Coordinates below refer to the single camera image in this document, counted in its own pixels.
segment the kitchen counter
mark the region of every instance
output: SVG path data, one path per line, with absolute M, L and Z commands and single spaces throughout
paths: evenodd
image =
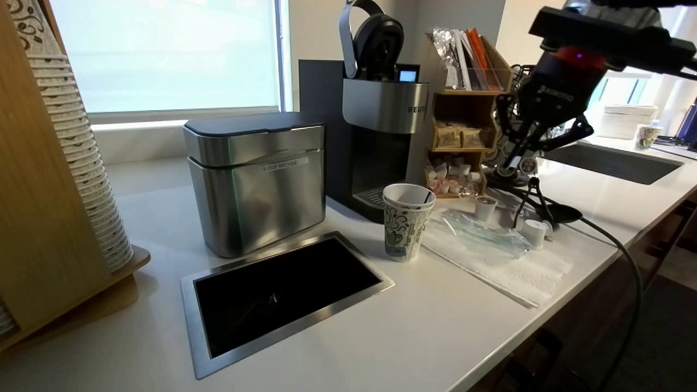
M 695 162 L 653 186 L 551 162 L 540 168 L 551 199 L 579 208 L 626 245 L 697 186 Z M 4 392 L 466 390 L 618 256 L 581 224 L 562 227 L 553 242 L 526 257 L 559 259 L 568 271 L 551 302 L 526 307 L 427 248 L 413 263 L 389 262 L 382 224 L 329 201 L 327 220 L 297 238 L 345 234 L 394 288 L 197 382 L 181 279 L 225 262 L 205 248 L 186 160 L 114 165 L 109 180 L 132 242 L 153 253 L 153 262 L 135 274 L 140 299 L 124 312 L 0 359 Z

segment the window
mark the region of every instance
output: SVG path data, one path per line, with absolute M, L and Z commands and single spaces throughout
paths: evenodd
M 663 27 L 672 37 L 697 41 L 697 9 L 670 6 L 660 9 Z M 604 109 L 613 106 L 657 108 L 670 134 L 676 134 L 685 111 L 697 99 L 697 84 L 672 74 L 653 74 L 627 69 L 626 72 L 609 72 L 595 90 L 588 109 Z
M 52 9 L 92 115 L 284 108 L 279 0 L 52 0 Z

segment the coffee maker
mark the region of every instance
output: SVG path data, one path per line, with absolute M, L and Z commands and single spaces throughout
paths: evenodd
M 353 6 L 369 13 L 356 37 Z M 416 66 L 396 63 L 404 29 L 372 0 L 349 0 L 340 37 L 343 62 L 298 62 L 300 113 L 324 124 L 324 194 L 382 222 L 382 189 L 405 182 L 429 95 Z

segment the wooden panel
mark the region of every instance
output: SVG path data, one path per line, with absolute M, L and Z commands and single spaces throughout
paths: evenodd
M 0 296 L 22 330 L 107 281 L 102 253 L 0 6 Z
M 140 248 L 140 246 L 133 246 L 132 262 L 120 273 L 111 274 L 111 279 L 106 281 L 102 286 L 99 286 L 94 293 L 85 293 L 76 304 L 60 310 L 54 317 L 47 319 L 43 322 L 39 322 L 36 328 L 24 328 L 22 331 L 16 331 L 16 334 L 2 337 L 0 340 L 0 356 L 4 356 L 8 348 L 17 346 L 17 343 L 26 343 L 30 346 L 33 343 L 43 343 L 50 335 L 57 335 L 57 334 L 68 331 L 68 330 L 76 330 L 80 325 L 88 325 L 88 322 L 106 317 L 102 312 L 99 312 L 99 314 L 90 312 L 88 304 L 94 304 L 94 302 L 100 304 L 100 299 L 94 299 L 94 296 L 100 296 L 106 290 L 118 286 L 120 281 L 124 281 L 129 276 L 133 276 L 133 273 L 138 269 L 143 269 L 143 266 L 147 266 L 148 262 L 150 262 L 150 253 Z

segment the shelf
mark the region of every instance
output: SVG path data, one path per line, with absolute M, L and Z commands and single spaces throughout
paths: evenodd
M 491 153 L 493 149 L 429 149 L 436 155 L 476 155 L 476 153 Z
M 438 96 L 502 96 L 503 90 L 436 90 Z

